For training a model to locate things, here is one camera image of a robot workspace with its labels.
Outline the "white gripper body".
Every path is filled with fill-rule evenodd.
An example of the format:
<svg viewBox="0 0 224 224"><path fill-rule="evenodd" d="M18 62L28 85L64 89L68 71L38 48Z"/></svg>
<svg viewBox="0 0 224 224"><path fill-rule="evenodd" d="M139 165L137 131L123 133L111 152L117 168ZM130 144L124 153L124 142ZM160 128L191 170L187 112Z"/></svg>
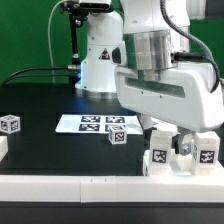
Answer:
<svg viewBox="0 0 224 224"><path fill-rule="evenodd" d="M194 132L224 123L213 66L194 60L186 46L123 43L112 50L112 62L122 107Z"/></svg>

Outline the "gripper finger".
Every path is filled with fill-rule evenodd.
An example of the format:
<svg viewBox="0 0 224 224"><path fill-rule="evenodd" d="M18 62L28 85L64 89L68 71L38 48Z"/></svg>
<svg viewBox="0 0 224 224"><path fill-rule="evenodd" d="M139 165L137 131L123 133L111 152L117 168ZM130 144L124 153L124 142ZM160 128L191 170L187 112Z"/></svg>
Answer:
<svg viewBox="0 0 224 224"><path fill-rule="evenodd" d="M195 132L185 128L178 129L177 140L175 141L175 153L186 156L192 151L192 140Z"/></svg>
<svg viewBox="0 0 224 224"><path fill-rule="evenodd" d="M153 130L153 121L152 118L148 115L144 115L144 114L138 114L137 115L138 121L141 125L141 128L143 130L144 133L144 137L146 139L149 139L151 137L151 133Z"/></svg>

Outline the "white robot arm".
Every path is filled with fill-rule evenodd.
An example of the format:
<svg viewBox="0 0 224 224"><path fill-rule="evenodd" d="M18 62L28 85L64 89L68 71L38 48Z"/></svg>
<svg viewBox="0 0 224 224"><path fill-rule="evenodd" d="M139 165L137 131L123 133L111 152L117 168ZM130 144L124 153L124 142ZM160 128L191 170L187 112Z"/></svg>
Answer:
<svg viewBox="0 0 224 224"><path fill-rule="evenodd" d="M219 70L210 50L191 53L187 0L79 0L88 16L88 53L80 90L111 92L138 115L144 129L153 118L178 127L181 136L224 123Z"/></svg>

